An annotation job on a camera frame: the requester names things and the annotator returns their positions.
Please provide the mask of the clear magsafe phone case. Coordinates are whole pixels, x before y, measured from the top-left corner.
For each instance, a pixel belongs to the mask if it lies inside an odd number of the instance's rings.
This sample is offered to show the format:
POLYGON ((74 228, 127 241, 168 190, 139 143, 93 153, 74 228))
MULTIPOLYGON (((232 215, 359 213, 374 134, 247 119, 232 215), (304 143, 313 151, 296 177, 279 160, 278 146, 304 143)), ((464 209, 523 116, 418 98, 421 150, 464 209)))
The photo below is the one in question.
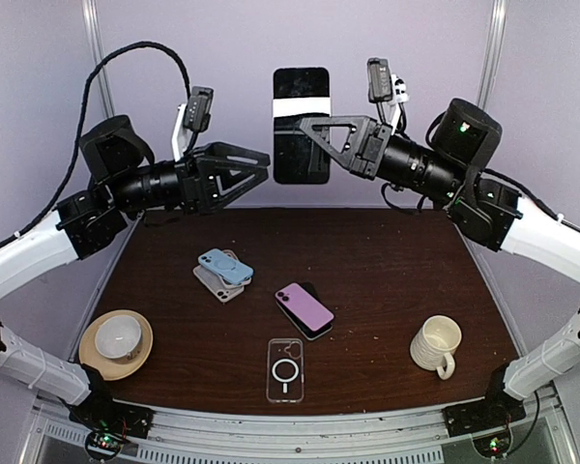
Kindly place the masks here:
POLYGON ((266 397, 270 403, 300 403, 305 396, 304 346, 298 338, 268 343, 266 397))

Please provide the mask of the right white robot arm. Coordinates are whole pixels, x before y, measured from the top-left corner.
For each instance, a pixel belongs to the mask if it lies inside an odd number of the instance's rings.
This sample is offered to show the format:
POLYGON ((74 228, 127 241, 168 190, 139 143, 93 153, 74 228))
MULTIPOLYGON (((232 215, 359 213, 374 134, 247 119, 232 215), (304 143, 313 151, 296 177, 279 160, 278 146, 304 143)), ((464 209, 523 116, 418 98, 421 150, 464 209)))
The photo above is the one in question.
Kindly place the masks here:
MULTIPOLYGON (((349 173, 429 199, 472 242, 529 258, 580 283, 580 228, 488 168, 502 127, 471 102, 451 100, 427 131, 424 146, 367 116, 308 116, 299 128, 349 173)), ((513 407, 578 363, 580 307, 530 354, 492 373, 477 419, 498 425, 513 407)))

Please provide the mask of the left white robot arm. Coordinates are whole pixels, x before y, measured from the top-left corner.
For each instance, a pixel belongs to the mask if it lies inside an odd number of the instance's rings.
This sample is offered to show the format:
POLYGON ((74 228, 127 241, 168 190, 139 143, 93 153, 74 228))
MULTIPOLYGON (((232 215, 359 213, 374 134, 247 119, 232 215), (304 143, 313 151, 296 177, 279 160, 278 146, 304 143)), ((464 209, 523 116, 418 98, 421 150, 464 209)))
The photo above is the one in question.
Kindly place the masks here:
MULTIPOLYGON (((221 210, 268 177, 268 155, 224 142, 202 147, 185 139, 201 123, 178 117, 175 157, 157 161, 126 115, 78 137, 91 185, 49 209, 40 221, 0 246, 0 300, 49 271, 108 247, 138 214, 162 207, 186 214, 221 210)), ((66 362, 27 342, 0 320, 0 373, 48 392, 99 429, 120 418, 105 381, 89 365, 66 362)))

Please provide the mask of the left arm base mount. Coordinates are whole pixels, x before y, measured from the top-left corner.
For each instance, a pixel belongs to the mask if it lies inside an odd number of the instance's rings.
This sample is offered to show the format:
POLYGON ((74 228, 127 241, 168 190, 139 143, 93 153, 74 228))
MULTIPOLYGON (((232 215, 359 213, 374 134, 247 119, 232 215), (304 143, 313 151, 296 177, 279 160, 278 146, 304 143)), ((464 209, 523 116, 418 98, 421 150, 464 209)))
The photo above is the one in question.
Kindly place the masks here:
POLYGON ((94 461, 102 463, 132 449, 133 438, 146 439, 154 416, 150 408, 121 402, 114 403, 105 411, 74 405, 67 405, 67 408, 69 419, 89 430, 84 439, 84 450, 94 461))

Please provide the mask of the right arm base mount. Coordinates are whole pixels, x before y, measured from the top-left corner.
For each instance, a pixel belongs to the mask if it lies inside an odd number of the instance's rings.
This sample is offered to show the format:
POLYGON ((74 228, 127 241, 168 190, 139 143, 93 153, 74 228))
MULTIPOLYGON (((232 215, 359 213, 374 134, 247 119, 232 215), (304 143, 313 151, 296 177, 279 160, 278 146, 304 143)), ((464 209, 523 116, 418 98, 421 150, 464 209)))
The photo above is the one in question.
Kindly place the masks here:
POLYGON ((470 435, 475 451, 490 459, 504 458, 513 449, 511 426, 526 418, 523 405, 505 406, 478 400, 443 410, 451 438, 470 435))

